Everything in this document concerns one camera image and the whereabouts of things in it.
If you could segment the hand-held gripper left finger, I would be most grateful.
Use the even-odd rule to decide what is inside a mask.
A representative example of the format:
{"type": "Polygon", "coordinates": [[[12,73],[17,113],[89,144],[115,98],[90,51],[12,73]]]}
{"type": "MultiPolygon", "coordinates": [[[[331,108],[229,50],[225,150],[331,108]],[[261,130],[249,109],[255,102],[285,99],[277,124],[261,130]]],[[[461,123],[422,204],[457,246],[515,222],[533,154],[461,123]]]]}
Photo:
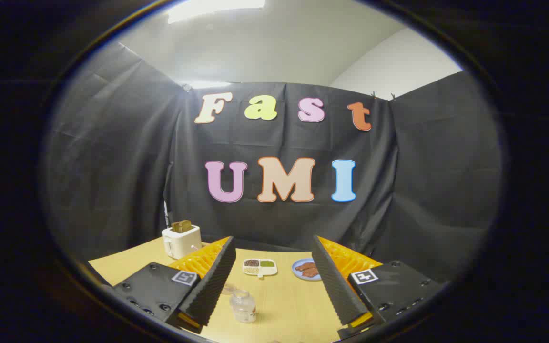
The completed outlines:
{"type": "Polygon", "coordinates": [[[227,236],[170,265],[148,263],[113,290],[159,321],[200,333],[209,323],[236,256],[234,238],[227,236]]]}

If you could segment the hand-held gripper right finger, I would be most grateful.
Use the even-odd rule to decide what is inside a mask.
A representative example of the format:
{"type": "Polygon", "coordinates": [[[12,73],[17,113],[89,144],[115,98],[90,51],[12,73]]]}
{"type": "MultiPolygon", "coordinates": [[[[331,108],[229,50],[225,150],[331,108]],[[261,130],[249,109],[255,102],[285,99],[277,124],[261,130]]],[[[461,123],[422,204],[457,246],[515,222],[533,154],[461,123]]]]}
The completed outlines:
{"type": "Polygon", "coordinates": [[[399,260],[377,262],[324,237],[312,239],[312,259],[342,328],[341,339],[411,313],[442,289],[399,260]]]}

